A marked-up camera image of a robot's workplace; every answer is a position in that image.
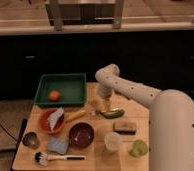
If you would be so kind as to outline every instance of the green plastic bin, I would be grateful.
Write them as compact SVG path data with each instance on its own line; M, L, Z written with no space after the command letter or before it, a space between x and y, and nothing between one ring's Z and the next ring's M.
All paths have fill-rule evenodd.
M52 90L61 93L59 101L50 102L48 100ZM34 103L43 108L83 106L86 103L86 75L84 73L42 75Z

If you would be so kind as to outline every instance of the lime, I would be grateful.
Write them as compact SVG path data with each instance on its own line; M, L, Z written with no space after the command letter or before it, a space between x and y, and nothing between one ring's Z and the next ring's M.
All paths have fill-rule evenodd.
M148 146L143 140L136 140L130 150L130 155L134 157L144 156L148 152Z

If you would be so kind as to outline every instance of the white object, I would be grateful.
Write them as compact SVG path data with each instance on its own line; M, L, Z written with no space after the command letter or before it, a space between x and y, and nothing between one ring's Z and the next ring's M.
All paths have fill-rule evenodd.
M48 155L46 153L42 153L42 152L38 152L35 154L35 160L36 158L38 158L38 160L36 160L39 164L43 165L43 166L47 166L48 165L48 161L51 160L85 160L86 157L83 155Z
M96 72L98 94L109 88L150 109L150 171L194 171L194 102L178 90L161 91L119 78L111 64Z
M119 150L122 139L116 132L109 132L105 135L105 147L109 152L116 152Z
M50 114L50 116L47 118L49 121L50 129L51 131L54 130L55 125L57 124L57 121L59 118L64 114L64 110L62 107L58 108L55 112Z

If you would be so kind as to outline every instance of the red bowl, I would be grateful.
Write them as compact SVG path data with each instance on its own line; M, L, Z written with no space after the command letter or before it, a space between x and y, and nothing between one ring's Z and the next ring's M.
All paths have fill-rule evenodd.
M75 124L69 132L69 143L77 148L86 148L94 139L94 129L85 122Z
M54 130L52 131L49 125L49 121L47 120L48 117L57 110L57 108L49 108L44 110L38 120L38 127L39 129L45 134L57 134L59 133L64 127L64 115L62 115L59 120L57 121Z

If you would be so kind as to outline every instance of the cable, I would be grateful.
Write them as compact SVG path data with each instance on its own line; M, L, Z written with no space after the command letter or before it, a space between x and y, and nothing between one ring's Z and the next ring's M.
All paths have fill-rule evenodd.
M0 123L0 127L3 129L3 131L6 132L7 135L9 135L13 140L15 140L16 142L18 142L18 139L15 138L13 135L11 135L4 127L3 125Z

